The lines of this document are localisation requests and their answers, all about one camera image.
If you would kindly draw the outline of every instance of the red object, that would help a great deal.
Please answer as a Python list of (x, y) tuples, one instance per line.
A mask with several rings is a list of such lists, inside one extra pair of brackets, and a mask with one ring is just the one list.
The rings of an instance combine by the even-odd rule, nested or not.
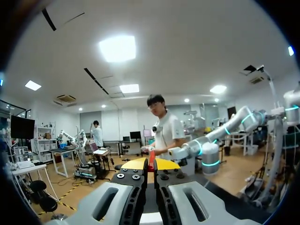
[(150, 152), (148, 172), (154, 172), (155, 151)]

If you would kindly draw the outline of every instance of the computer monitor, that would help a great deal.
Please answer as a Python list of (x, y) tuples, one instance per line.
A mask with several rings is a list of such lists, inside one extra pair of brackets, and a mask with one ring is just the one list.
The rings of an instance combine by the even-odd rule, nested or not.
[(11, 116), (11, 137), (20, 139), (33, 139), (34, 120)]
[(90, 143), (90, 149), (91, 149), (92, 151), (98, 150), (98, 146), (96, 145), (96, 142)]
[(135, 132), (130, 132), (130, 138), (131, 139), (141, 139), (141, 132), (140, 131), (135, 131)]
[(124, 142), (129, 142), (129, 141), (130, 141), (130, 137), (129, 137), (129, 136), (123, 137), (123, 141), (124, 141)]

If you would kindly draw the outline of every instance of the yellow black caution tape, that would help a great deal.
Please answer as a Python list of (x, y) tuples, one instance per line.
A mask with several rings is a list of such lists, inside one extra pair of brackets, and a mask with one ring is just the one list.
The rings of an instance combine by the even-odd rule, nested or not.
[(63, 199), (66, 197), (68, 194), (70, 194), (71, 191), (73, 191), (76, 187), (82, 184), (82, 181), (80, 181), (76, 186), (74, 186), (71, 190), (69, 190), (67, 193), (65, 193), (59, 200)]
[(69, 205), (67, 205), (67, 204), (65, 204), (65, 203), (63, 203), (63, 202), (59, 202), (59, 204), (64, 205), (64, 206), (66, 206), (67, 208), (69, 208), (69, 209), (71, 209), (71, 210), (77, 211), (77, 209), (75, 209), (75, 208), (73, 208), (72, 206), (69, 206)]
[(45, 211), (42, 211), (42, 212), (40, 212), (38, 215), (40, 216), (40, 215), (43, 215), (43, 214), (45, 214), (46, 212)]

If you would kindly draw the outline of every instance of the white t-shirt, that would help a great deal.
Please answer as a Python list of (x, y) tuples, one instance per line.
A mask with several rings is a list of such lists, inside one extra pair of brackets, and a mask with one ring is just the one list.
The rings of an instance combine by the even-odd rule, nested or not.
[[(170, 112), (167, 112), (155, 125), (162, 127), (162, 130), (154, 135), (156, 149), (165, 149), (174, 142), (174, 139), (185, 138), (181, 122)], [(163, 153), (158, 158), (170, 160), (168, 153)]]
[(102, 129), (98, 126), (97, 128), (91, 129), (90, 134), (94, 135), (94, 142), (98, 147), (103, 147), (103, 136)]

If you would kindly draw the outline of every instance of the man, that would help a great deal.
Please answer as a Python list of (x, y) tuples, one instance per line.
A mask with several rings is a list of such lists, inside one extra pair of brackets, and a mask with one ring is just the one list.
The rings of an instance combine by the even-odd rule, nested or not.
[(168, 149), (181, 147), (186, 142), (181, 122), (166, 110), (165, 100), (161, 95), (150, 95), (147, 99), (147, 105), (159, 120), (154, 125), (157, 128), (157, 131), (154, 131), (155, 142), (143, 149), (149, 150), (154, 147), (156, 156), (170, 160)]
[(90, 125), (90, 134), (94, 135), (94, 142), (98, 146), (98, 148), (103, 147), (103, 138), (102, 138), (102, 129), (99, 126), (99, 122), (95, 120), (91, 125)]

